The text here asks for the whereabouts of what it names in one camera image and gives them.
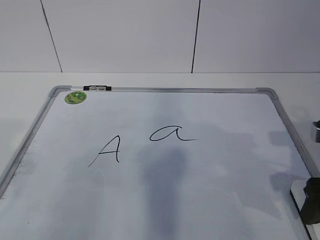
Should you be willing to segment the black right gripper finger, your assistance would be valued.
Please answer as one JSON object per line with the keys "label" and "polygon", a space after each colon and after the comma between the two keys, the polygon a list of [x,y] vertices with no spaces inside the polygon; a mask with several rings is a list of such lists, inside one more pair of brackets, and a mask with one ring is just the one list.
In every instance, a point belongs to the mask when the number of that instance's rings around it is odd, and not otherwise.
{"label": "black right gripper finger", "polygon": [[305,200],[300,210],[300,217],[304,224],[320,223],[320,178],[311,177],[303,188]]}

